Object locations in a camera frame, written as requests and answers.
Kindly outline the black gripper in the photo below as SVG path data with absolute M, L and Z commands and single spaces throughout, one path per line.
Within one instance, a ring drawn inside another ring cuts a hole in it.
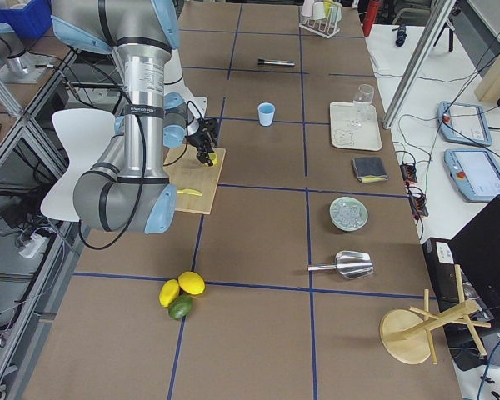
M 197 159 L 208 166 L 214 165 L 214 150 L 218 145 L 219 125 L 216 118 L 199 118 L 198 126 L 187 136 L 187 142 L 197 149 Z

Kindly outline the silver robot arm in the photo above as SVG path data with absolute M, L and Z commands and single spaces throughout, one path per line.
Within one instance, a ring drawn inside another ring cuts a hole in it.
M 183 81 L 173 2 L 54 1 L 52 27 L 69 47 L 115 55 L 127 101 L 107 148 L 75 185 L 79 219 L 106 232 L 166 232 L 177 189 L 163 169 L 164 149 L 188 142 L 212 165 L 218 143 L 217 122 L 204 118 Z

